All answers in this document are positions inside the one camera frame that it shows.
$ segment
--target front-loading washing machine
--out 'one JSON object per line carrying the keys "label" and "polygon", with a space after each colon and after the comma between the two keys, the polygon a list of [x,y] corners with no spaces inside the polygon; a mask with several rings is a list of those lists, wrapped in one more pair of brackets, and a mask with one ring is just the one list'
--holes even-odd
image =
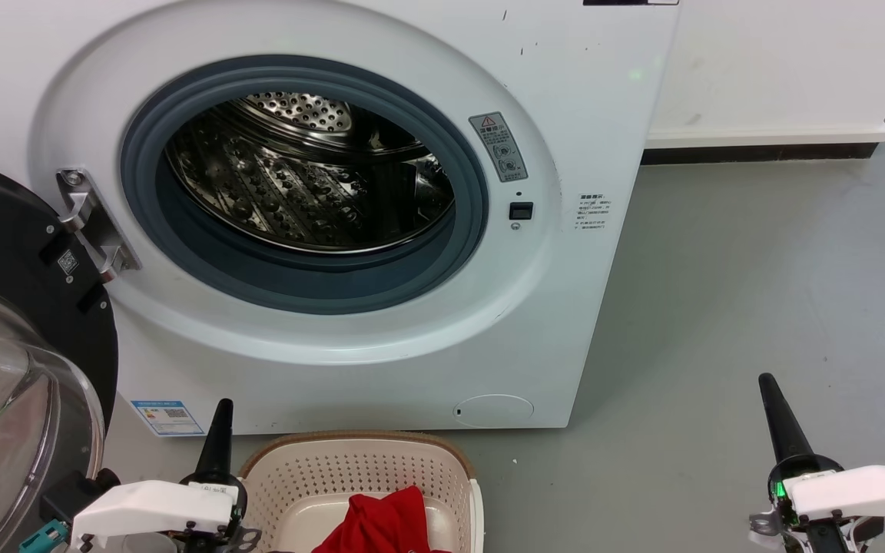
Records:
{"label": "front-loading washing machine", "polygon": [[0,301],[159,435],[565,426],[677,14],[0,0]]}

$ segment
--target black baseboard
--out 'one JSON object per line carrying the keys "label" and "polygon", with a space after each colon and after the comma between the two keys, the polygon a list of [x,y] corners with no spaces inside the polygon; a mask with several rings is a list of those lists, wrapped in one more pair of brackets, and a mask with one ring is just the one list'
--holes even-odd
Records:
{"label": "black baseboard", "polygon": [[641,165],[730,164],[738,161],[868,160],[879,143],[665,147],[645,150]]}

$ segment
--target qr code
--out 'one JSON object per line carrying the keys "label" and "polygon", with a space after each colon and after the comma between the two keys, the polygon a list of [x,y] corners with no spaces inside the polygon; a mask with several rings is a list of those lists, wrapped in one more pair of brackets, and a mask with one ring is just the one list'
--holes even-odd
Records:
{"label": "qr code", "polygon": [[60,259],[57,260],[57,263],[60,265],[60,269],[64,270],[64,273],[70,274],[74,272],[74,269],[77,269],[77,258],[74,257],[74,253],[70,250],[64,252],[64,255],[60,256]]}

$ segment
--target teal connector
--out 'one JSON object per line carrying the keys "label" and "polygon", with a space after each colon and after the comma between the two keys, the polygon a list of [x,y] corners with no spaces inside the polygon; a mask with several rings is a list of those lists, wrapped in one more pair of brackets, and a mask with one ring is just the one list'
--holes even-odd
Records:
{"label": "teal connector", "polygon": [[60,521],[50,521],[18,546],[18,553],[50,553],[61,542],[70,538],[70,531]]}

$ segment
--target screw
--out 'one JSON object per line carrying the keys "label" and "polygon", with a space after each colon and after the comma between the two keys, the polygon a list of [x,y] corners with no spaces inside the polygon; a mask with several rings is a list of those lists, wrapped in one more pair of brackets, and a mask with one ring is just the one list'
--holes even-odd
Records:
{"label": "screw", "polygon": [[67,171],[64,173],[64,182],[71,186],[77,186],[81,184],[81,181],[83,180],[84,178],[81,177],[81,173],[78,173],[77,171]]}

